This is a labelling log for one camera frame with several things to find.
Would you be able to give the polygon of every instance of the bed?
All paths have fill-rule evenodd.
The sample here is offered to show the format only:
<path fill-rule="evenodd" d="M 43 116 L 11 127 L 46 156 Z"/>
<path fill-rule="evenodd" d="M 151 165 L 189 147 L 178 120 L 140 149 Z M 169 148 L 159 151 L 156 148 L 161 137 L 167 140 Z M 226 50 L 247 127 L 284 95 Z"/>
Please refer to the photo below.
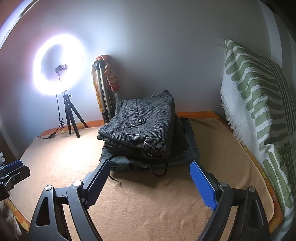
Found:
<path fill-rule="evenodd" d="M 208 172 L 234 188 L 256 187 L 272 232 L 281 223 L 282 213 L 270 183 L 248 150 L 215 113 L 178 115 L 190 118 L 201 153 L 200 162 Z M 101 124 L 100 121 L 88 123 Z M 96 139 L 97 130 L 98 127 L 80 129 L 79 139 L 67 132 L 50 140 L 34 139 L 21 158 L 31 169 L 31 176 L 16 185 L 8 200 L 23 228 L 29 229 L 35 205 L 47 184 L 68 186 L 95 169 L 103 147 L 103 142 Z M 235 175 L 231 174 L 234 166 Z M 139 237 L 141 240 L 196 240 L 212 213 L 191 180 L 189 165 L 170 167 L 163 178 L 139 170 L 113 172 L 112 176 L 122 186 L 109 179 L 97 203 L 89 210 L 104 240 L 127 237 L 130 240 L 139 240 Z M 221 240 L 227 240 L 235 212 L 233 208 Z M 67 207 L 65 216 L 72 239 L 79 240 Z"/>

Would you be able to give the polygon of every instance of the blue clamp pad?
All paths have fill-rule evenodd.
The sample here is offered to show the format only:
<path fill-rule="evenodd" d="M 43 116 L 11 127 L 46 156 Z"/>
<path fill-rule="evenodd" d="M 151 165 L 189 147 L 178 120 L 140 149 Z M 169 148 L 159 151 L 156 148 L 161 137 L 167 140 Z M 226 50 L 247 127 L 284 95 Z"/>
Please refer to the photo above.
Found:
<path fill-rule="evenodd" d="M 21 160 L 15 161 L 11 164 L 6 165 L 1 171 L 4 175 L 9 174 L 10 172 L 13 172 L 14 170 L 20 168 L 23 166 L 23 163 Z"/>
<path fill-rule="evenodd" d="M 205 205 L 214 211 L 218 206 L 215 190 L 195 161 L 190 164 L 190 175 Z"/>

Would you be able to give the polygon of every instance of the pillow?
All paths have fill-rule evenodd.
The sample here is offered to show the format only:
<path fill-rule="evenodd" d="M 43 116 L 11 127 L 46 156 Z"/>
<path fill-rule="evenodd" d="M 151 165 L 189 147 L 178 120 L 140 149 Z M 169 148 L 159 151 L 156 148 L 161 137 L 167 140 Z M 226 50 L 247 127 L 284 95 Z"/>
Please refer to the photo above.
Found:
<path fill-rule="evenodd" d="M 226 39 L 221 87 L 233 134 L 256 157 L 268 176 L 284 215 L 276 239 L 294 218 L 296 194 L 296 113 L 281 68 L 273 61 Z"/>

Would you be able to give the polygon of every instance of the led ring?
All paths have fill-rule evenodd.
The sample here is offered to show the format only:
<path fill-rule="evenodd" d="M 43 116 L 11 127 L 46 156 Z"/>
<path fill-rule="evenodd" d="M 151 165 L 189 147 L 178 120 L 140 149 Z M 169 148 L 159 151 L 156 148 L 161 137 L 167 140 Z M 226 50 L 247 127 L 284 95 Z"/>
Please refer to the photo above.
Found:
<path fill-rule="evenodd" d="M 41 72 L 42 59 L 45 53 L 54 45 L 60 44 L 63 53 L 60 64 L 67 64 L 68 69 L 62 77 L 62 81 L 49 81 Z M 79 79 L 82 72 L 83 47 L 80 42 L 68 34 L 58 35 L 47 40 L 38 50 L 34 65 L 33 77 L 36 88 L 44 93 L 54 95 L 72 87 Z"/>

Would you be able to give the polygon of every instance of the white wall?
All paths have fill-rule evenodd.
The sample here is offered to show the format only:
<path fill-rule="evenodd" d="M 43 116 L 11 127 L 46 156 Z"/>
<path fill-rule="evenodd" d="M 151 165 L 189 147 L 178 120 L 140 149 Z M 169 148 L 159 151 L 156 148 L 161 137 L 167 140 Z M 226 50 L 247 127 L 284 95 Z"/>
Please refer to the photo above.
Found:
<path fill-rule="evenodd" d="M 85 121 L 102 118 L 90 73 L 98 54 L 112 56 L 123 98 L 167 89 L 177 112 L 213 110 L 219 115 L 225 38 L 271 56 L 256 0 L 40 0 L 0 53 L 0 115 L 20 153 L 42 131 L 58 125 L 55 96 L 35 89 L 32 65 L 39 47 L 62 33 L 77 37 L 87 53 L 87 67 L 69 90 Z M 59 101 L 63 108 L 61 95 Z"/>
<path fill-rule="evenodd" d="M 22 0 L 1 0 L 0 1 L 0 26 L 6 21 Z"/>
<path fill-rule="evenodd" d="M 296 104 L 296 43 L 280 17 L 258 0 L 267 25 L 271 59 L 283 71 L 290 91 Z"/>

